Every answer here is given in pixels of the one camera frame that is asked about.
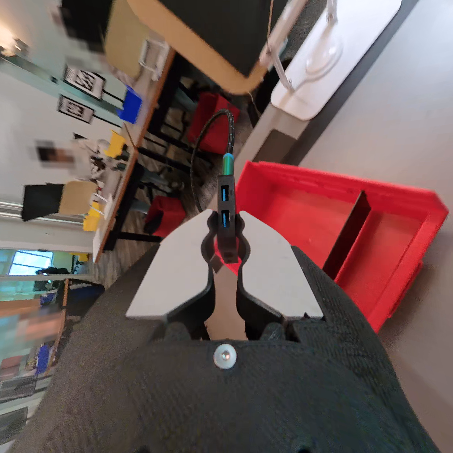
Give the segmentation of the blue plastic bin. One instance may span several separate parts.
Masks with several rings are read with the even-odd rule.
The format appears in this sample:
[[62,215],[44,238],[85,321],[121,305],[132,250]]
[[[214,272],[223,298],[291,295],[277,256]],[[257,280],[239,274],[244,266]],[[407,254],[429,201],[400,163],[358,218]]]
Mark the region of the blue plastic bin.
[[143,100],[140,95],[132,87],[126,85],[126,95],[122,103],[122,108],[116,109],[118,117],[124,122],[135,124],[142,102]]

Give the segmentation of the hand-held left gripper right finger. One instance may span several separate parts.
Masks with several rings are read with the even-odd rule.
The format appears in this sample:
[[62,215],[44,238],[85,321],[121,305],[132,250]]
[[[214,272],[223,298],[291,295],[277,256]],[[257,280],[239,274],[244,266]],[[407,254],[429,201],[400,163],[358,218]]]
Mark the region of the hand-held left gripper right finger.
[[321,320],[322,309],[291,244],[252,214],[241,211],[238,288],[252,303],[283,321]]

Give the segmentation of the wooden desk black legs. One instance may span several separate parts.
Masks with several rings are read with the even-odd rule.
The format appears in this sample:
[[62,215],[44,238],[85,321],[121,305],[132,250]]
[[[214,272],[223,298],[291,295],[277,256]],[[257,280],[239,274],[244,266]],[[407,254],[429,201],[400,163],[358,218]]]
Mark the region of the wooden desk black legs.
[[124,122],[120,137],[125,140],[130,151],[130,157],[126,167],[120,173],[118,183],[114,181],[114,174],[110,174],[101,195],[95,194],[94,201],[102,206],[101,217],[93,238],[92,261],[98,263],[105,251],[112,251],[119,239],[129,241],[142,241],[160,243],[162,238],[148,234],[128,233],[122,231],[126,221],[135,191],[139,187],[139,176],[143,169],[139,168],[138,158],[140,155],[147,156],[155,161],[170,165],[171,160],[164,155],[142,147],[147,137],[149,123],[159,105],[158,101],[164,89],[168,73],[171,70],[176,52],[170,49],[164,59],[164,67],[160,79],[156,82],[149,81],[144,89],[139,92],[143,104],[139,110],[137,122],[130,124]]

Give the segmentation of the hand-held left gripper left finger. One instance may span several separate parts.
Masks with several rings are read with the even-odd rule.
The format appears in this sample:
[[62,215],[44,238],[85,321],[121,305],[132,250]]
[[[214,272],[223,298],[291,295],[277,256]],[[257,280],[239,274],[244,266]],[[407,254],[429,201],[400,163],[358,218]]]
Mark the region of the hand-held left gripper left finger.
[[202,211],[164,238],[126,312],[128,319],[169,321],[208,288],[209,264],[201,247],[213,214]]

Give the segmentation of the red plastic bin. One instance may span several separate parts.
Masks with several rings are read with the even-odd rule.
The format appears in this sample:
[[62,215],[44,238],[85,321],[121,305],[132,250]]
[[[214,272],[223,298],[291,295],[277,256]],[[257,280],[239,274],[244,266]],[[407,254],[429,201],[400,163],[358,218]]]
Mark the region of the red plastic bin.
[[357,197],[371,212],[335,282],[375,332],[399,306],[449,210],[436,192],[277,163],[247,162],[236,202],[323,268]]

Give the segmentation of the wall marker sign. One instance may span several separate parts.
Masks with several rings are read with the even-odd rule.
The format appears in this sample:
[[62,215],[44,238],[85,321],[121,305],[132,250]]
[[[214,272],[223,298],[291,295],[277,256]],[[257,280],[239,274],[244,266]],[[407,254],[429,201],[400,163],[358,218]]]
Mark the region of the wall marker sign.
[[95,114],[95,110],[91,107],[83,105],[62,94],[59,96],[57,111],[85,124],[91,124]]
[[106,80],[97,73],[66,65],[63,80],[98,101],[103,99]]

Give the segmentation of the black bin divider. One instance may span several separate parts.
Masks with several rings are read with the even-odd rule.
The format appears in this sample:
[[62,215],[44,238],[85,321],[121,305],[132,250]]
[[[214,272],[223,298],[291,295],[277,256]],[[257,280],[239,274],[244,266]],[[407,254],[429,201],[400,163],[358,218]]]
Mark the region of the black bin divider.
[[323,271],[336,280],[369,214],[371,206],[362,190],[323,265]]

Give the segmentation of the yellow plastic bin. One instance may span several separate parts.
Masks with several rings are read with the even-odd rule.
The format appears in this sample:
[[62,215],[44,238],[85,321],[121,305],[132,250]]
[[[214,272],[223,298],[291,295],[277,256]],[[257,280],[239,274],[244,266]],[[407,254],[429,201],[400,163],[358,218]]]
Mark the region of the yellow plastic bin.
[[98,229],[99,222],[103,217],[104,212],[102,210],[102,206],[97,202],[93,202],[90,206],[89,212],[83,219],[83,230],[88,232],[96,231]]
[[103,151],[104,155],[114,160],[127,160],[128,158],[128,145],[126,139],[114,130],[110,130],[111,136],[108,141],[106,149]]

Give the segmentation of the black usb adapter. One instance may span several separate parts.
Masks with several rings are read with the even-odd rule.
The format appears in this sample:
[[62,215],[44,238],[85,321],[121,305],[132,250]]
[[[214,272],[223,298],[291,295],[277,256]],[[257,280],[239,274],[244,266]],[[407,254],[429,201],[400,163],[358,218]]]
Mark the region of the black usb adapter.
[[236,238],[235,178],[233,174],[218,177],[217,245],[225,264],[238,262]]

